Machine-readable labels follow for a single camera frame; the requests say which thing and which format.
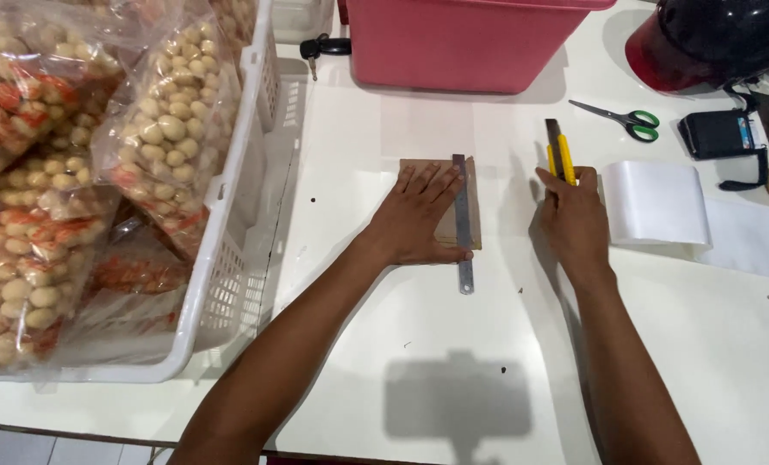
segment scissors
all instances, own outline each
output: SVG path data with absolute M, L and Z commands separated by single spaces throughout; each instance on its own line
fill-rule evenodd
M 656 131 L 657 127 L 660 125 L 660 120 L 649 112 L 634 110 L 627 115 L 618 115 L 617 113 L 592 107 L 585 103 L 575 102 L 574 100 L 569 100 L 568 103 L 573 103 L 583 110 L 619 122 L 626 128 L 626 132 L 628 132 L 628 135 L 631 136 L 632 139 L 638 140 L 641 143 L 653 143 L 660 137 L 660 134 Z

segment white table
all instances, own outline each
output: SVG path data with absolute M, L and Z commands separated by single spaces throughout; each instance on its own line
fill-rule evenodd
M 590 14 L 517 96 L 363 90 L 347 58 L 319 59 L 319 81 L 298 84 L 291 109 L 306 101 L 300 151 L 271 160 L 268 192 L 283 193 L 283 203 L 266 311 L 281 311 L 337 254 L 402 157 L 474 156 L 484 250 L 473 260 L 472 296 L 457 292 L 455 267 L 383 276 L 268 449 L 430 463 L 597 462 L 565 318 L 572 297 L 529 234 L 542 195 L 532 178 L 544 165 L 544 118 L 560 120 L 576 164 L 692 164 L 673 126 L 690 112 L 732 108 L 723 93 L 669 97 L 633 76 L 623 43 L 652 7 L 621 0 Z M 295 47 L 279 55 L 292 58 Z M 568 98 L 646 109 L 663 122 L 660 140 L 634 142 Z M 769 205 L 763 189 L 716 188 L 754 178 L 753 160 L 695 165 L 707 196 Z M 769 278 L 621 249 L 612 263 L 703 462 L 769 464 Z M 221 374 L 215 366 L 236 352 L 237 344 L 200 354 L 181 378 L 154 386 L 61 384 L 43 395 L 0 383 L 0 424 L 175 441 Z

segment yellow box cutter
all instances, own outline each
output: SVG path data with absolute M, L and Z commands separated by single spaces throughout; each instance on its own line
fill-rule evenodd
M 577 185 L 568 141 L 560 132 L 560 124 L 555 119 L 546 119 L 545 128 L 548 129 L 548 168 L 551 174 L 570 185 Z

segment pink plastic box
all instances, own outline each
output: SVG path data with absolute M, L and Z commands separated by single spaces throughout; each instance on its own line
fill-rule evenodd
M 501 93 L 527 89 L 588 12 L 616 2 L 346 1 L 359 81 Z

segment hand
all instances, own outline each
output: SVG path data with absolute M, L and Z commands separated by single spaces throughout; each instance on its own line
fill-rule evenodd
M 574 287 L 613 276 L 608 265 L 608 217 L 597 192 L 597 171 L 574 168 L 578 186 L 542 168 L 536 175 L 548 189 L 542 206 L 542 229 Z
M 358 240 L 387 265 L 454 263 L 473 258 L 466 248 L 446 248 L 433 232 L 464 184 L 459 167 L 451 167 L 431 184 L 439 163 L 427 166 L 413 181 L 416 170 L 408 166 L 373 215 Z

